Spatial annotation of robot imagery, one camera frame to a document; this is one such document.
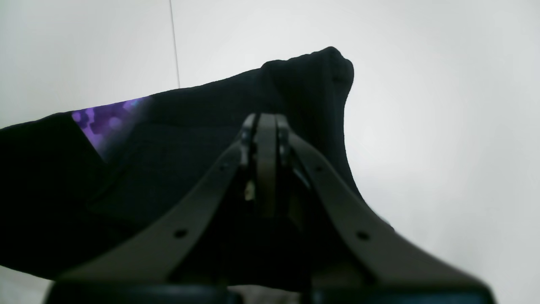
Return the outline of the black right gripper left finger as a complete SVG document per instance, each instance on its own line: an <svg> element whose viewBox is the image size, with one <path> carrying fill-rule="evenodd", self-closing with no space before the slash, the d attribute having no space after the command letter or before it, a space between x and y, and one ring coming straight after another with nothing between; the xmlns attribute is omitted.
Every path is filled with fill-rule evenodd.
<svg viewBox="0 0 540 304"><path fill-rule="evenodd" d="M263 197L275 202L277 123L275 115L251 114L239 140L218 158L195 187L144 231L89 263L60 276L47 304L241 304L241 296L212 285L182 285L170 275L190 254L213 220L237 172L249 169L259 149L257 180L270 180Z"/></svg>

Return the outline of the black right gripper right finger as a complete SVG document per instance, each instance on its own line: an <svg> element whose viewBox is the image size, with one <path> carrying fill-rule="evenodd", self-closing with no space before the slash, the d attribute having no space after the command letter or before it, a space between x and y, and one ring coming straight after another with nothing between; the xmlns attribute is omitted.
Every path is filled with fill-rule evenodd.
<svg viewBox="0 0 540 304"><path fill-rule="evenodd" d="M411 244L355 194L330 162L276 116L284 156L296 157L334 230L373 283L319 289L313 304L493 304L490 288Z"/></svg>

